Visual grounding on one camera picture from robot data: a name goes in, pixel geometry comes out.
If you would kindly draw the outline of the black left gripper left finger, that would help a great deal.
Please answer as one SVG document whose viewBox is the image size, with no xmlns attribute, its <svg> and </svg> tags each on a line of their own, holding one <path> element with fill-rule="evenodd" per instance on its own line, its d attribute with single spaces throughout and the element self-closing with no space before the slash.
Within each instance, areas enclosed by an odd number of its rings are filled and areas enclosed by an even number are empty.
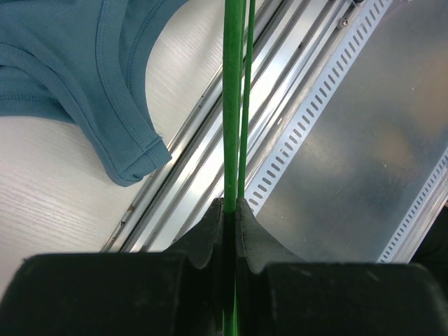
<svg viewBox="0 0 448 336">
<path fill-rule="evenodd" d="M 1 299 L 2 335 L 217 335 L 223 201 L 162 252 L 40 254 Z"/>
</svg>

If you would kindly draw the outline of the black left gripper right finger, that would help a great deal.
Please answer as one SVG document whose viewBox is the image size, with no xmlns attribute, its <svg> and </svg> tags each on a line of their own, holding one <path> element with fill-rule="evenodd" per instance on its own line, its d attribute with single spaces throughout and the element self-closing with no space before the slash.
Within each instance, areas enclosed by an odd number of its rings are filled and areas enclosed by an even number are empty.
<svg viewBox="0 0 448 336">
<path fill-rule="evenodd" d="M 420 265 L 305 262 L 244 199 L 235 240 L 241 335 L 447 334 L 447 299 Z"/>
</svg>

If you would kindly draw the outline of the teal blue tank top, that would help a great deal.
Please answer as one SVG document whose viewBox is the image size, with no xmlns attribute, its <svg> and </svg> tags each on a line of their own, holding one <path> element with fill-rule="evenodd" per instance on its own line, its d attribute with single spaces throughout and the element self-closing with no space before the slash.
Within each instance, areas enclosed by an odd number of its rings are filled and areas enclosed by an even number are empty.
<svg viewBox="0 0 448 336">
<path fill-rule="evenodd" d="M 123 187 L 171 155 L 146 102 L 150 53 L 182 1 L 2 1 L 1 114 L 80 127 Z"/>
</svg>

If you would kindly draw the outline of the aluminium mounting rail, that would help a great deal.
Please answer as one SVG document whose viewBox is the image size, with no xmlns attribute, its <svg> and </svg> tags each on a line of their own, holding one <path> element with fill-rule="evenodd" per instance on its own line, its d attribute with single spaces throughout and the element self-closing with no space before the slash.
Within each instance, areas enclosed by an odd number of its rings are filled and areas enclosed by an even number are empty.
<svg viewBox="0 0 448 336">
<path fill-rule="evenodd" d="M 246 198 L 257 214 L 392 1 L 280 1 L 255 24 Z M 222 77 L 171 144 L 173 160 L 144 183 L 104 250 L 161 251 L 224 194 Z"/>
</svg>

